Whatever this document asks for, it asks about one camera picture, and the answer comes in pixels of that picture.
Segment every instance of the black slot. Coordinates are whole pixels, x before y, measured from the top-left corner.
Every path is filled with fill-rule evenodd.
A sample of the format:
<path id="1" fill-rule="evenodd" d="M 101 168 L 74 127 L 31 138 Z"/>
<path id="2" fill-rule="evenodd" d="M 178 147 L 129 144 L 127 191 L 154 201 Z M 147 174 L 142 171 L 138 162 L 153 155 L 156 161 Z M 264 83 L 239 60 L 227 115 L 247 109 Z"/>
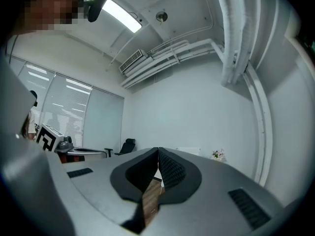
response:
<path id="1" fill-rule="evenodd" d="M 85 168 L 85 169 L 81 169 L 81 170 L 77 170 L 77 171 L 70 171 L 67 172 L 69 178 L 73 178 L 73 177 L 79 177 L 88 173 L 93 172 L 90 168 Z"/>
<path id="2" fill-rule="evenodd" d="M 253 230 L 270 220 L 270 217 L 243 189 L 229 191 L 228 194 Z"/>

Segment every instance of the black chair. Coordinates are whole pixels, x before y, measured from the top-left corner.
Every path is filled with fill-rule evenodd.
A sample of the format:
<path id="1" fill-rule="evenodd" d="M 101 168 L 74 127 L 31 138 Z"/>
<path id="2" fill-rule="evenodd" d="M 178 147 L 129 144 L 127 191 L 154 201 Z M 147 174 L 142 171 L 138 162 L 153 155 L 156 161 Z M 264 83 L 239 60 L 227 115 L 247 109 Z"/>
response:
<path id="1" fill-rule="evenodd" d="M 133 151 L 134 147 L 135 147 L 135 139 L 127 139 L 126 142 L 123 144 L 123 147 L 121 149 L 121 151 L 119 153 L 115 153 L 115 155 L 124 155 L 127 153 L 130 153 Z M 104 150 L 108 151 L 108 156 L 111 157 L 111 148 L 105 148 Z"/>

